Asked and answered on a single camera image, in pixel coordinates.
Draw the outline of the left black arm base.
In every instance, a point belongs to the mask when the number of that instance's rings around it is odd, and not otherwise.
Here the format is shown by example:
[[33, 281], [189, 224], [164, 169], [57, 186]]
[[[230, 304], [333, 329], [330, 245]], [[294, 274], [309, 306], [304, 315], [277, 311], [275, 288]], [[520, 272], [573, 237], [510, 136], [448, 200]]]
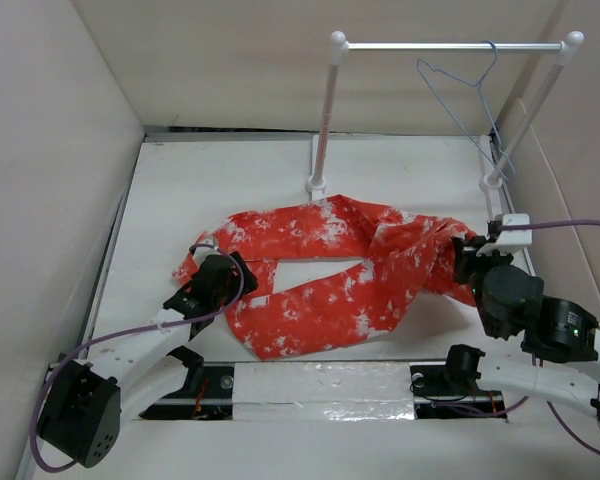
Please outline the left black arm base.
[[143, 420], [225, 421], [233, 419], [235, 364], [206, 362], [188, 347], [171, 352], [187, 368], [183, 386], [148, 407]]

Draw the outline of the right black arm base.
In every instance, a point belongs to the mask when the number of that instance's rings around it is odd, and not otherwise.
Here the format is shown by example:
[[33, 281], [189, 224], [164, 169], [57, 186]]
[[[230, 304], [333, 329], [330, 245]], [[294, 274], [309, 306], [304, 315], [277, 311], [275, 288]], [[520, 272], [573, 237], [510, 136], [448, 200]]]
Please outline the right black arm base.
[[444, 360], [409, 364], [410, 391], [418, 420], [508, 419], [502, 393], [480, 390], [478, 364], [485, 353], [453, 345]]

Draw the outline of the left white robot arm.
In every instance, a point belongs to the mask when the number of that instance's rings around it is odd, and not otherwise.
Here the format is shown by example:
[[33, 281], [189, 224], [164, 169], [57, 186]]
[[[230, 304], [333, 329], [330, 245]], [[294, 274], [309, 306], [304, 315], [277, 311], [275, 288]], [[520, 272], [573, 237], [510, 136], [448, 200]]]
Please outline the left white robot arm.
[[188, 343], [217, 316], [258, 287], [238, 252], [217, 247], [145, 326], [93, 338], [64, 356], [45, 381], [29, 432], [36, 464], [48, 473], [44, 441], [92, 468], [111, 451], [121, 427], [176, 391], [192, 396], [202, 387], [203, 359]]

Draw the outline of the red white patterned trousers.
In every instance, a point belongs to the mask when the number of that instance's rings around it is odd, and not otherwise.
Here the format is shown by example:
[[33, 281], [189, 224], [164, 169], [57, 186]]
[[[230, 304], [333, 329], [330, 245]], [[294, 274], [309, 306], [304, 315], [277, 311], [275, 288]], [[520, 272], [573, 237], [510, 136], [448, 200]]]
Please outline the red white patterned trousers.
[[473, 233], [447, 208], [335, 195], [276, 208], [204, 205], [174, 221], [176, 281], [198, 241], [238, 251], [258, 288], [194, 345], [214, 360], [423, 357], [476, 333], [467, 288], [454, 283], [451, 241]]

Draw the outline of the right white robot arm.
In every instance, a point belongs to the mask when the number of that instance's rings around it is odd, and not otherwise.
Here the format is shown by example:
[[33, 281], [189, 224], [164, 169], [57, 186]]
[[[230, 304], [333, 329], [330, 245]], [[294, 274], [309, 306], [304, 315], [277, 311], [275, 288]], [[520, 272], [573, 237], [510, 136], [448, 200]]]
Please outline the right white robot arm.
[[513, 265], [495, 241], [455, 238], [453, 278], [469, 286], [485, 334], [522, 337], [521, 349], [535, 360], [567, 365], [572, 373], [490, 359], [468, 345], [449, 349], [442, 381], [453, 393], [476, 386], [517, 390], [560, 403], [600, 423], [600, 324], [575, 302], [547, 296], [541, 278]]

